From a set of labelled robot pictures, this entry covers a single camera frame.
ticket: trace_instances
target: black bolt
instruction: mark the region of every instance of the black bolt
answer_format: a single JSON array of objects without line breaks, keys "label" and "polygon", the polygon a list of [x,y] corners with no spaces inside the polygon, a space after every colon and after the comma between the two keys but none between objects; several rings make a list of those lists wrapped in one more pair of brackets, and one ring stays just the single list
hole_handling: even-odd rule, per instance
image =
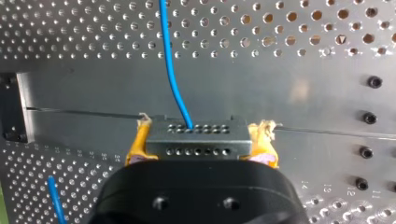
[{"label": "black bolt", "polygon": [[370,159],[374,155],[373,151],[369,147],[362,147],[360,153],[364,159]]},{"label": "black bolt", "polygon": [[369,188],[369,183],[363,178],[357,178],[355,184],[359,190],[367,190]]},{"label": "black bolt", "polygon": [[378,118],[372,112],[367,112],[363,115],[363,121],[367,124],[375,124]]},{"label": "black bolt", "polygon": [[26,134],[22,133],[18,135],[18,141],[25,141],[26,140]]},{"label": "black bolt", "polygon": [[3,133],[3,136],[6,139],[11,139],[14,135],[15,135],[15,133]]},{"label": "black bolt", "polygon": [[369,79],[367,80],[367,84],[369,85],[369,87],[371,87],[373,89],[378,89],[382,86],[382,78],[369,77]]}]

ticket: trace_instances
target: perforated metal panel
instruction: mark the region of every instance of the perforated metal panel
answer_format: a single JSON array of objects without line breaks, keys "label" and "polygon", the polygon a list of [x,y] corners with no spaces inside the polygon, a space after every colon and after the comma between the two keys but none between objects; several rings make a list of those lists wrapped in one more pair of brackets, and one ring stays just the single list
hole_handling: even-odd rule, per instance
[{"label": "perforated metal panel", "polygon": [[[276,133],[280,169],[299,189],[311,222],[394,222],[395,11],[394,0],[168,1],[177,81],[192,118],[283,123],[286,131]],[[134,115],[180,117],[165,74],[157,1],[0,0],[0,16],[0,71],[19,72],[40,146],[119,160],[133,141]],[[370,76],[381,77],[382,87],[370,88]],[[361,121],[368,111],[376,124]],[[21,148],[1,146],[10,156]],[[375,156],[361,158],[361,146]],[[53,150],[36,151],[51,162],[48,173],[79,163]],[[11,175],[10,168],[1,173]],[[357,176],[369,181],[368,190],[353,189]],[[79,214],[91,198],[79,205],[66,196],[66,214],[78,207],[70,222],[85,221]],[[8,198],[11,223],[29,221],[13,213],[15,206]],[[44,211],[41,221],[55,221]]]}]

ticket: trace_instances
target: metal bracket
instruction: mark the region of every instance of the metal bracket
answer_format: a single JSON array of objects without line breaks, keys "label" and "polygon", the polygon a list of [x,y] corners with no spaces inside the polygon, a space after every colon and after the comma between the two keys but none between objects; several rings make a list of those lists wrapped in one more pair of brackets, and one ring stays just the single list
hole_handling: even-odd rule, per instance
[{"label": "metal bracket", "polygon": [[27,143],[21,93],[16,73],[0,74],[0,112],[4,138],[7,141]]}]

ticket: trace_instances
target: blue cable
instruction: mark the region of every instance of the blue cable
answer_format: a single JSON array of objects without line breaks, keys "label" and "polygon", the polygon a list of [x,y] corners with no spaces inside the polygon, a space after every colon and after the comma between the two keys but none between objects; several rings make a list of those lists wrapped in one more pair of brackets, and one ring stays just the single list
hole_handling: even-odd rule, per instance
[{"label": "blue cable", "polygon": [[58,190],[55,187],[55,179],[52,175],[49,176],[47,181],[49,186],[49,195],[52,199],[53,208],[55,210],[56,216],[58,217],[59,224],[66,224],[66,219],[64,219],[64,209],[62,208],[61,201],[59,200]]},{"label": "blue cable", "polygon": [[166,4],[165,0],[160,0],[160,13],[161,13],[161,28],[163,30],[163,48],[165,55],[165,63],[166,70],[168,72],[168,79],[171,85],[172,93],[174,94],[175,100],[177,102],[178,108],[183,116],[184,121],[186,122],[187,128],[192,129],[193,124],[190,118],[189,111],[184,105],[183,99],[181,98],[180,92],[178,91],[177,82],[175,78],[175,71],[172,62],[172,49],[171,49],[171,40],[169,37],[168,30],[168,16],[166,14]]}]

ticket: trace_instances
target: silver metal surface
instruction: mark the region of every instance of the silver metal surface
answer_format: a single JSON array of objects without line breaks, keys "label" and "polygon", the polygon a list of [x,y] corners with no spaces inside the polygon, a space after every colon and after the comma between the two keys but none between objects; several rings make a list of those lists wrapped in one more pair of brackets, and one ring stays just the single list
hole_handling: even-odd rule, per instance
[{"label": "silver metal surface", "polygon": [[251,152],[247,123],[241,118],[196,122],[186,129],[184,120],[154,120],[146,152],[160,160],[236,160]]},{"label": "silver metal surface", "polygon": [[[237,114],[292,128],[394,133],[394,1],[305,2],[170,2],[177,80],[194,119]],[[156,1],[2,3],[1,70],[26,72],[29,106],[180,117],[158,57],[163,44]],[[372,17],[366,15],[370,8]],[[288,21],[291,12],[295,21]],[[317,21],[315,12],[321,12]],[[366,34],[372,43],[364,43]],[[337,44],[339,35],[346,39]],[[266,37],[271,46],[262,44]],[[383,87],[367,87],[370,75],[382,77]],[[363,111],[377,114],[379,122],[362,123]]]},{"label": "silver metal surface", "polygon": [[[312,223],[396,220],[394,0],[168,3],[177,82],[194,120],[240,115],[283,123],[275,141],[280,170],[299,189]],[[157,1],[0,0],[0,71],[20,73],[26,106],[83,112],[28,111],[36,143],[123,160],[135,134],[128,117],[180,118],[160,30]],[[383,86],[368,87],[370,76]],[[366,111],[376,124],[361,121]],[[0,146],[7,155],[28,150]],[[361,146],[375,155],[362,159]],[[53,150],[35,153],[46,160]],[[9,189],[5,160],[1,182]],[[19,165],[13,160],[9,165]],[[356,176],[369,181],[368,190],[354,189]],[[8,198],[11,223],[19,219],[15,206]],[[84,206],[70,222],[75,214],[82,221]]]},{"label": "silver metal surface", "polygon": [[55,177],[69,223],[87,223],[100,188],[120,160],[69,147],[1,142],[1,181],[10,223],[57,223],[47,186]]}]

